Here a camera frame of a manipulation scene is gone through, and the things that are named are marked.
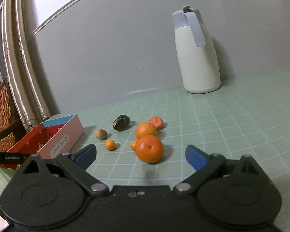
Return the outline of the small kumquat orange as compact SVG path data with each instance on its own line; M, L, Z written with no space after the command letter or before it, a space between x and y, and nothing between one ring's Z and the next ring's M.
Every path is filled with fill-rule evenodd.
M116 148L116 143L113 140L108 139L105 142L105 148L109 151L113 151Z

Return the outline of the large orange tangerine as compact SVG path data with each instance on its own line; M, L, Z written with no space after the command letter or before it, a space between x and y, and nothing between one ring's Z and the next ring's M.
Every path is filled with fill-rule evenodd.
M164 146L156 136L146 135L137 140L135 152L142 162L152 164L163 157Z

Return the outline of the colourful cardboard box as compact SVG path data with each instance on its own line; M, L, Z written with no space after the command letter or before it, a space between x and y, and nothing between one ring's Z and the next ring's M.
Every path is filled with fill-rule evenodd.
M69 152L84 133L78 115L68 115L38 124L7 152L38 154L43 159L54 159ZM0 165L15 169L14 165Z

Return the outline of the beige satin curtain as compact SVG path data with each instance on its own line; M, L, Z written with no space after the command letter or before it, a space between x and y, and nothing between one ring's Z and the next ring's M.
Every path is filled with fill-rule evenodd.
M3 57L10 92L26 132L51 117L26 41L23 0L2 1Z

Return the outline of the white thermos jug grey lid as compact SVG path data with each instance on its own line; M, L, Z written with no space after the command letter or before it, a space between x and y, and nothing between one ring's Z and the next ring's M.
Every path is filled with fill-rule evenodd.
M217 54L200 11L184 6L172 14L172 22L184 88L193 94L217 90L221 86Z

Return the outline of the wooden sofa orange cushions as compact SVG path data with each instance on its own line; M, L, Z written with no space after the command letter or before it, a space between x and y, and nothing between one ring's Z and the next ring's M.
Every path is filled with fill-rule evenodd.
M8 79L0 85L0 152L7 152L26 134L22 125Z

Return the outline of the red-orange peeled fruit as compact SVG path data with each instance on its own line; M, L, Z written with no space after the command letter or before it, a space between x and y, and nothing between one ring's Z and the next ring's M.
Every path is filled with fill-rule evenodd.
M154 116L150 118L149 123L153 124L156 127L157 131L163 129L164 127L163 120L159 116Z

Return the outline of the dark brown dried fruit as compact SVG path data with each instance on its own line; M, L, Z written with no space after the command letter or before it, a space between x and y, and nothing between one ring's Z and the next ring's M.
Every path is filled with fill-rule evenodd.
M124 131L130 123L130 118L127 115L120 115L113 121L113 129L116 131Z

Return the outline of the brown round nut fruit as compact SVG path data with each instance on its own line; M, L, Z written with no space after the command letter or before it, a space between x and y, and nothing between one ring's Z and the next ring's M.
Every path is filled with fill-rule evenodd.
M107 138L107 132L104 129L96 129L94 132L94 136L99 140L104 140Z

